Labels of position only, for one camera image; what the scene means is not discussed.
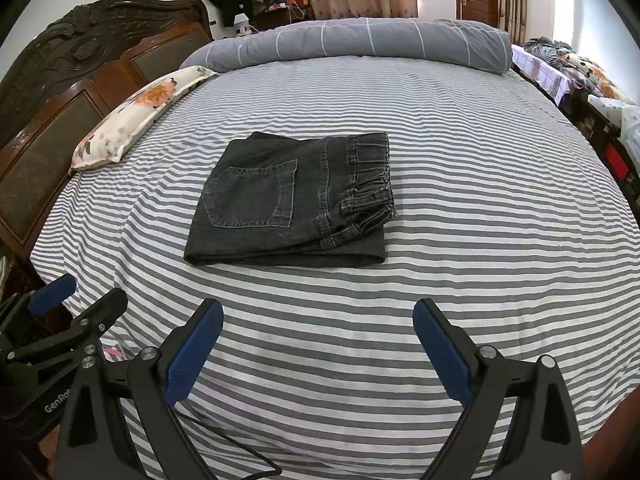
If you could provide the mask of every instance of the wood carving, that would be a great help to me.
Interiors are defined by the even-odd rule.
[[[25,47],[0,82],[0,148],[49,98],[143,38],[191,22],[210,36],[201,0],[99,0],[73,8]]]

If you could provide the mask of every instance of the small white house lamp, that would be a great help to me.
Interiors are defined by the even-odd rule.
[[[248,36],[251,34],[249,18],[244,12],[242,14],[236,14],[236,18],[234,19],[234,29],[236,31],[236,37]]]

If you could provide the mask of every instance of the floral pillow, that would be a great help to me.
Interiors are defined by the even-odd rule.
[[[120,162],[169,106],[216,72],[190,66],[149,83],[107,115],[74,150],[71,169],[90,170]]]

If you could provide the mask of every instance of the bed sheet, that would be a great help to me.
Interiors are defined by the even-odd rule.
[[[231,139],[388,132],[398,218],[366,269],[182,259],[191,216]],[[609,172],[532,85],[415,59],[274,62],[221,75],[178,102],[124,161],[76,174],[31,260],[78,278],[78,314],[114,286],[127,313],[105,346],[157,346],[211,296],[225,327],[180,409],[279,463],[285,479],[419,478],[461,413],[412,328],[433,298],[477,344],[568,384],[583,440],[640,383],[640,232]],[[127,418],[161,477],[135,410]],[[507,403],[482,462],[494,463]],[[264,468],[193,424],[222,478]]]
[[[564,94],[570,93],[573,88],[571,79],[549,66],[539,57],[526,52],[521,46],[511,45],[511,49],[513,50],[513,62],[516,66],[533,81],[537,81],[549,97],[554,100],[556,106],[559,106]]]

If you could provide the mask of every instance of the black jeans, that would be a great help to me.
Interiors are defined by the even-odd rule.
[[[359,267],[385,259],[396,215],[386,134],[232,140],[209,175],[184,259],[193,265]]]

